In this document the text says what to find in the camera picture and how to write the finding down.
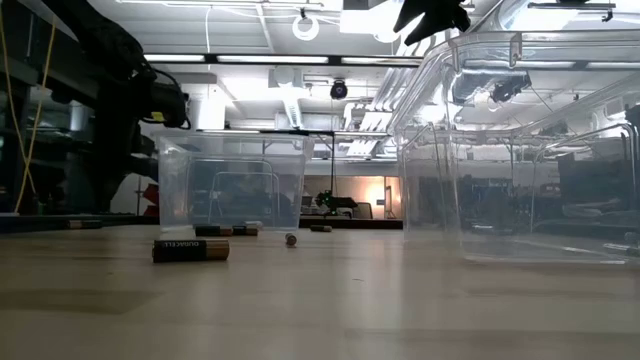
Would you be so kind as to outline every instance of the fluorescent light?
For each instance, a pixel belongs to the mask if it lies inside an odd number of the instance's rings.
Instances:
[[[532,60],[521,60],[516,62],[516,66],[514,68],[520,69],[529,69],[529,68],[538,68],[538,69],[568,69],[575,65],[574,61],[532,61]],[[470,67],[509,67],[509,62],[506,60],[467,60],[464,63],[465,66]]]
[[[221,63],[327,64],[327,56],[218,55]]]
[[[421,57],[400,56],[367,56],[367,57],[343,57],[344,65],[377,65],[377,66],[408,66],[418,67],[422,64]]]
[[[383,132],[365,132],[365,131],[336,131],[336,136],[353,136],[353,137],[379,137],[386,138],[390,135]]]
[[[615,9],[616,4],[579,4],[579,3],[529,3],[529,9],[553,9],[553,10],[593,10],[593,11],[607,11],[609,9]]]
[[[306,0],[116,0],[121,4],[165,5],[171,7],[252,7],[260,4],[266,8],[299,8],[323,9],[321,2],[307,2]]]
[[[640,69],[640,62],[590,62],[587,69]]]
[[[207,134],[260,134],[258,130],[202,130]]]
[[[185,54],[147,54],[144,56],[149,62],[204,62],[204,55]]]

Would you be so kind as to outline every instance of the transparent plastic container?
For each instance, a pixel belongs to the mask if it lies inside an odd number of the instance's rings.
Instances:
[[[472,260],[640,263],[640,31],[462,36],[405,94],[408,237]]]
[[[160,225],[297,229],[313,142],[304,136],[166,132],[158,135]]]

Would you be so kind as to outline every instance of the wooden table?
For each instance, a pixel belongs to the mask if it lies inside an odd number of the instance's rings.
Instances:
[[[151,263],[154,226],[2,236],[0,359],[636,359],[640,277],[460,260],[427,234],[232,238]]]

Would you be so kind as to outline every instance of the security camera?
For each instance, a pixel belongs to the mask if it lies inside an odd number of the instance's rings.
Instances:
[[[331,98],[334,100],[342,100],[347,97],[349,93],[349,89],[347,85],[344,83],[344,80],[335,80],[333,82],[333,86],[331,87]]]

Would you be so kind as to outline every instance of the battery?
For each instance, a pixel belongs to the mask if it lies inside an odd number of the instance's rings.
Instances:
[[[296,238],[295,235],[289,233],[285,235],[284,238],[287,242],[287,247],[290,247],[290,248],[296,247],[296,244],[298,243],[298,239]]]
[[[67,228],[71,230],[80,229],[102,229],[101,220],[69,220]]]
[[[217,225],[194,225],[196,237],[233,236],[233,228]]]
[[[228,240],[160,240],[153,243],[153,262],[226,261]]]
[[[234,236],[258,236],[257,226],[234,226]]]
[[[311,225],[311,231],[313,232],[332,232],[333,228],[331,226],[325,225]]]

